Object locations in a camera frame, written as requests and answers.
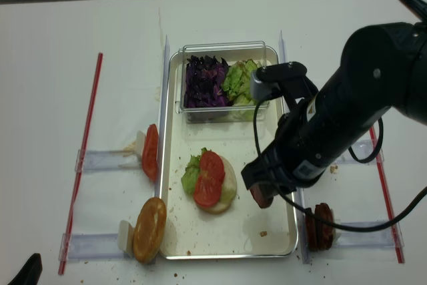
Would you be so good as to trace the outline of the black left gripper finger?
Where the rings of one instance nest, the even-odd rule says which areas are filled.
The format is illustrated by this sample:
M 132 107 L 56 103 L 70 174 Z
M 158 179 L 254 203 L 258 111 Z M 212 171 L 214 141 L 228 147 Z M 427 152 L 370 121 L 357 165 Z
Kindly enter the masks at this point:
M 34 253 L 26 261 L 14 279 L 10 281 L 9 285 L 37 285 L 42 271 L 41 254 Z

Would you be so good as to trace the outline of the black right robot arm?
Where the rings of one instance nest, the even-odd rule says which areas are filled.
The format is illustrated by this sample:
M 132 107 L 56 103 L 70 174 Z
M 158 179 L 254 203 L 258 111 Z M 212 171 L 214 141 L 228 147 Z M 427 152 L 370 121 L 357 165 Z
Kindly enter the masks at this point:
M 313 186 L 391 107 L 426 122 L 426 3 L 400 0 L 416 24 L 371 25 L 347 40 L 337 71 L 318 89 L 296 61 L 262 67 L 251 82 L 259 101 L 282 97 L 289 112 L 275 138 L 242 170 L 263 197 Z

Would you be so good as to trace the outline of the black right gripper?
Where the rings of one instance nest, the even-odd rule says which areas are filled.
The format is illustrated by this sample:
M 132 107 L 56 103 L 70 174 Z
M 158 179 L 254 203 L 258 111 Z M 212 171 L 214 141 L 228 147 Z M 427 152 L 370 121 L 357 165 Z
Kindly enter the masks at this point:
M 350 147 L 350 99 L 315 96 L 287 103 L 272 143 L 242 170 L 248 190 L 271 184 L 276 195 L 313 186 Z

